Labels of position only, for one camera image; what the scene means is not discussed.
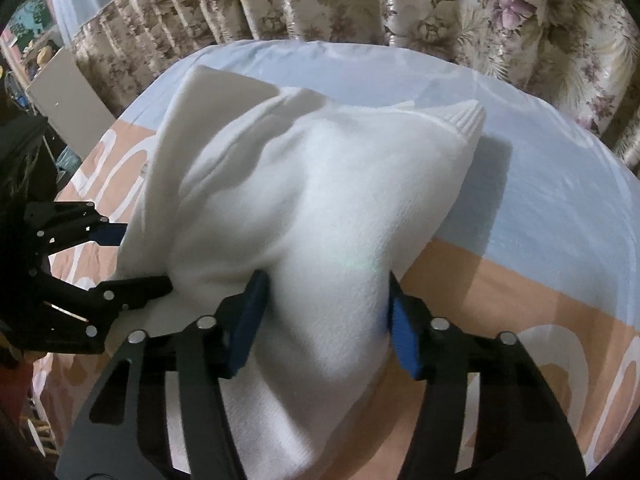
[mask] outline silver screw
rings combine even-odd
[[[449,320],[444,319],[443,317],[434,317],[431,320],[431,328],[433,328],[434,330],[448,330],[450,326],[451,323],[449,322]]]
[[[144,330],[134,330],[127,337],[127,341],[129,341],[132,345],[142,343],[146,339],[146,332]]]
[[[515,345],[518,342],[518,337],[513,332],[502,332],[500,334],[500,341],[505,345]]]
[[[217,321],[213,316],[202,316],[199,320],[197,320],[196,325],[198,328],[202,330],[208,330],[209,328],[215,327]]]

